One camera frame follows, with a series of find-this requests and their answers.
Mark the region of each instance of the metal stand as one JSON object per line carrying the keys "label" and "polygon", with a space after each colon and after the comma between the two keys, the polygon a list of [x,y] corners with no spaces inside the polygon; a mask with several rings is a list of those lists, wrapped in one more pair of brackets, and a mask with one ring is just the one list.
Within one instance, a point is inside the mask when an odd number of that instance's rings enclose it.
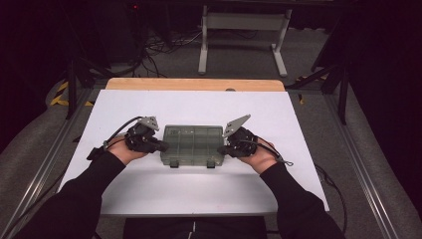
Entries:
{"label": "metal stand", "polygon": [[325,82],[320,87],[323,94],[332,94],[335,88],[340,84],[340,93],[338,100],[337,113],[341,120],[341,123],[346,125],[345,122],[345,106],[347,99],[347,88],[348,88],[348,72],[345,65],[333,65],[322,70],[319,70],[312,75],[306,77],[300,82],[296,82],[292,85],[285,86],[286,90],[298,90],[301,87],[319,79],[322,76],[328,74]]}
{"label": "metal stand", "polygon": [[90,69],[94,69],[103,75],[105,78],[116,78],[117,75],[109,70],[96,65],[88,60],[79,58],[77,60],[70,60],[68,64],[68,81],[69,81],[69,109],[66,120],[70,119],[77,108],[77,79],[80,81],[82,87],[92,88],[96,83]]}
{"label": "metal stand", "polygon": [[239,13],[209,13],[204,6],[202,12],[202,46],[199,56],[198,73],[205,75],[208,57],[208,29],[238,29],[278,31],[278,41],[272,44],[272,52],[281,77],[288,75],[280,50],[289,27],[292,10],[285,14],[239,14]]}

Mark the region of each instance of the hand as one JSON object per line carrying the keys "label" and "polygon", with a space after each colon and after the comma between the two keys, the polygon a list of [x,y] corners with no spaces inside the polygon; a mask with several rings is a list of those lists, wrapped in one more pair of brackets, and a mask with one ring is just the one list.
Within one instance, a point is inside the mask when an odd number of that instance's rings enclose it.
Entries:
{"label": "hand", "polygon": [[108,145],[111,145],[107,150],[114,154],[124,165],[128,165],[132,160],[147,156],[148,153],[132,151],[127,148],[124,142],[124,136],[113,138]]}
{"label": "hand", "polygon": [[[263,145],[268,145],[266,142],[264,142],[262,139],[258,138],[258,143],[261,143]],[[267,168],[272,166],[273,164],[277,163],[276,158],[274,155],[270,152],[268,152],[266,149],[258,146],[257,150],[254,154],[247,156],[247,157],[239,157],[239,159],[254,168],[258,174],[263,173]]]}

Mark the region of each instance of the black sleeve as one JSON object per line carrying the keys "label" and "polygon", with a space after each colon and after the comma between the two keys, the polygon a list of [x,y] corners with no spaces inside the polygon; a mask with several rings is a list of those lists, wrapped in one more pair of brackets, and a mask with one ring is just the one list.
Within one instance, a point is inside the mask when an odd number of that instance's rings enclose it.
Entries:
{"label": "black sleeve", "polygon": [[273,191],[279,210],[277,221],[280,235],[289,238],[344,238],[334,220],[325,212],[322,201],[305,191],[278,162],[261,178]]}
{"label": "black sleeve", "polygon": [[124,168],[117,157],[105,152],[48,199],[14,238],[91,239],[99,222],[103,192]]}

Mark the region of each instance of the plastic container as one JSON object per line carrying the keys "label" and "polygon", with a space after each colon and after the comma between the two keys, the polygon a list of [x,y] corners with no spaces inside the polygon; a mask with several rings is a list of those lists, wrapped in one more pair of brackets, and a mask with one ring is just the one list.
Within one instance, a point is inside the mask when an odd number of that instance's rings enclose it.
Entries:
{"label": "plastic container", "polygon": [[162,152],[164,165],[199,165],[214,168],[223,164],[217,148],[224,145],[223,127],[213,125],[167,125],[163,140],[170,144]]}

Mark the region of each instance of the white surface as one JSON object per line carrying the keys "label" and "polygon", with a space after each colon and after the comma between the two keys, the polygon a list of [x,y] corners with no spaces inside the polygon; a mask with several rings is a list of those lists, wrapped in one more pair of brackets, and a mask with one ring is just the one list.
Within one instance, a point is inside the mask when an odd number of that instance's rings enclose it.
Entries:
{"label": "white surface", "polygon": [[[228,121],[246,114],[251,114],[251,118],[244,127],[272,142],[285,160],[293,162],[295,165],[288,167],[291,175],[304,189],[322,199],[328,210],[288,93],[103,90],[62,185],[89,166],[86,158],[93,147],[101,146],[134,117],[155,116],[160,126],[155,136],[162,139],[167,124],[225,127]],[[105,191],[103,199],[102,214],[124,216],[277,211],[276,200],[259,175],[230,156],[225,157],[221,167],[207,169],[169,168],[161,163],[159,152],[150,154],[128,165]]]}

